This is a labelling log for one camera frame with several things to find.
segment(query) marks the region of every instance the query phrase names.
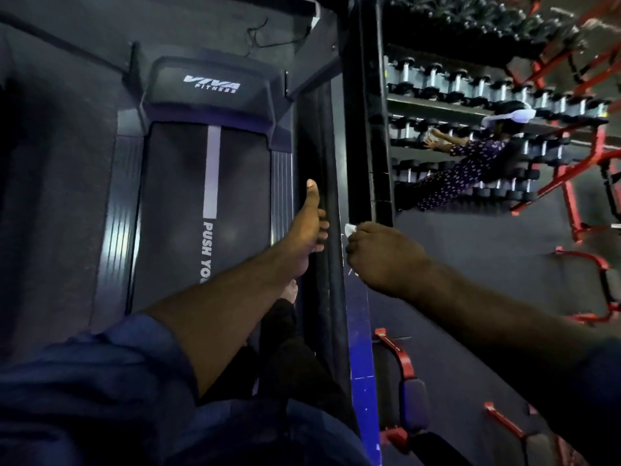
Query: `gym floor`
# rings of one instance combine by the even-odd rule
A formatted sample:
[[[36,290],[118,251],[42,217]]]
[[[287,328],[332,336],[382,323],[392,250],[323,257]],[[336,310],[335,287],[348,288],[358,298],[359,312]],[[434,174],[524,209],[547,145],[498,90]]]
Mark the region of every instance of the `gym floor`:
[[[20,13],[38,1],[0,0],[0,9]],[[250,49],[246,30],[260,26],[266,18],[268,24],[257,34],[261,44],[299,39],[310,20],[307,14],[285,14],[239,0],[84,3],[95,7],[103,20],[128,39],[204,46],[241,55]],[[561,6],[584,11],[587,7],[579,3],[584,0],[563,0]],[[602,35],[603,45],[611,41],[610,34]],[[249,53],[280,67],[293,54],[293,45]],[[89,327],[119,76],[8,28],[0,28],[0,74],[11,79],[12,90],[24,103],[21,145],[0,161],[0,357],[19,360]],[[609,131],[615,129],[619,130],[611,125]],[[583,219],[592,225],[612,222],[597,169],[574,183]],[[566,315],[600,313],[605,307],[599,279],[588,261],[550,255],[557,245],[572,247],[560,191],[518,217],[412,211],[400,215],[398,227],[422,243],[430,255],[474,281],[541,310]],[[590,236],[583,248],[621,268],[618,241],[610,231]],[[477,466],[523,465],[517,440],[484,416],[483,403],[493,401],[526,431],[541,431],[545,426],[527,415],[524,400],[408,306],[378,294],[371,294],[370,299],[372,328],[385,327],[390,336],[405,337],[402,343],[429,390],[431,429]],[[378,369],[387,370],[388,380],[396,374],[396,364],[386,363],[382,356],[378,355]],[[394,401],[387,398],[393,405],[385,410],[394,407]],[[416,458],[402,457],[391,447],[383,452],[387,465],[418,464]]]

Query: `black pants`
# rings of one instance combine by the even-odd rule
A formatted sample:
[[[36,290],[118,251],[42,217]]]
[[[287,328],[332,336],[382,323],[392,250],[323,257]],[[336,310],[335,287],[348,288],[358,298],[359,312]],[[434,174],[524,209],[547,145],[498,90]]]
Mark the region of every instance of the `black pants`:
[[[200,401],[249,399],[257,395],[295,399],[339,419],[360,436],[352,401],[334,382],[296,330],[293,305],[278,299],[261,321],[259,353],[243,347]]]

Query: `viva fitness logo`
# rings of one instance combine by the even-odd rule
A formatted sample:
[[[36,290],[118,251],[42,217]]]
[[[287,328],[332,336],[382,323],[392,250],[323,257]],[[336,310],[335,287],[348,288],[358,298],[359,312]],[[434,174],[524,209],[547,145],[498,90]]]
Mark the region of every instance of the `viva fitness logo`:
[[[237,93],[241,84],[233,83],[229,81],[216,80],[213,78],[205,77],[192,77],[186,75],[183,79],[185,83],[193,83],[194,88],[201,88],[204,90],[221,91],[223,93]]]

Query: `white stripe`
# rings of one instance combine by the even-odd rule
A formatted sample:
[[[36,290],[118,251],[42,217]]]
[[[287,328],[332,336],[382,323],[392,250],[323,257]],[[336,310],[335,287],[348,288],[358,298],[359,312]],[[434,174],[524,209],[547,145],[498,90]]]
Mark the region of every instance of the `white stripe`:
[[[205,194],[202,218],[215,219],[218,211],[218,175],[220,173],[220,138],[222,128],[209,126],[207,130],[207,158],[205,160]]]

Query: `foot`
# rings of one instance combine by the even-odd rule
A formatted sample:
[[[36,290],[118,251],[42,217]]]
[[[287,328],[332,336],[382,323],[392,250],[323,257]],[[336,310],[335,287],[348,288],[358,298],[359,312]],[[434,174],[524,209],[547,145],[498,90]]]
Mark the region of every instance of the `foot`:
[[[298,297],[298,283],[295,280],[291,280],[280,297],[281,299],[287,299],[291,304],[295,304]]]

